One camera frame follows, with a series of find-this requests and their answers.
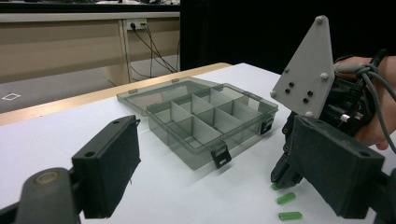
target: gray metal plate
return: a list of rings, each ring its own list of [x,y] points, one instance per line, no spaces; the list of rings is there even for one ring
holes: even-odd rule
[[[318,118],[334,81],[329,21],[316,17],[271,97],[300,115]]]

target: floor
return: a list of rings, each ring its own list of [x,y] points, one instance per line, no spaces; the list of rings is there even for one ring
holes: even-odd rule
[[[176,55],[131,63],[132,81],[179,71]],[[112,88],[106,68],[0,84],[0,113]]]

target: table surface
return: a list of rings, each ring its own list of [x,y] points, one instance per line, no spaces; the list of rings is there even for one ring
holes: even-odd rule
[[[245,63],[219,66],[222,68],[209,72],[213,69],[203,68],[195,77],[230,83],[277,104],[269,92],[279,75]],[[290,223],[373,223],[371,209],[364,220],[337,217],[305,179],[291,189],[271,189],[270,173],[284,144],[281,127],[290,113],[283,105],[278,104],[272,129],[258,143],[219,169],[210,162],[193,171],[150,131],[146,117],[109,95],[95,100],[89,95],[56,113],[0,126],[0,208],[19,200],[29,176],[51,167],[70,169],[71,157],[110,121],[136,114],[141,119],[137,130],[142,161],[132,184],[111,218],[85,219],[81,213],[82,223],[283,223],[277,214],[291,211],[304,217]],[[389,173],[396,156],[390,149],[381,153],[387,157],[383,171]],[[276,203],[276,198],[289,192],[297,199]]]

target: clear plastic box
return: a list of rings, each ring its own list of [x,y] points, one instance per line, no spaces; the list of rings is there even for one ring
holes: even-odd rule
[[[231,160],[229,150],[271,129],[277,105],[230,84],[194,77],[118,95],[191,169]]]

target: small green object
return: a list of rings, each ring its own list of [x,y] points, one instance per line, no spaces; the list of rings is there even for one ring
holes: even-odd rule
[[[279,189],[279,187],[277,186],[277,184],[272,184],[272,185],[271,185],[271,188],[274,189],[274,190]]]
[[[279,213],[278,216],[280,220],[288,220],[288,219],[302,218],[303,214],[301,214],[300,212],[287,212],[287,213]]]
[[[276,202],[278,204],[284,204],[284,203],[290,202],[291,200],[294,200],[295,198],[296,198],[296,195],[295,195],[295,193],[292,192],[292,193],[288,193],[288,194],[283,195],[282,197],[277,198]]]

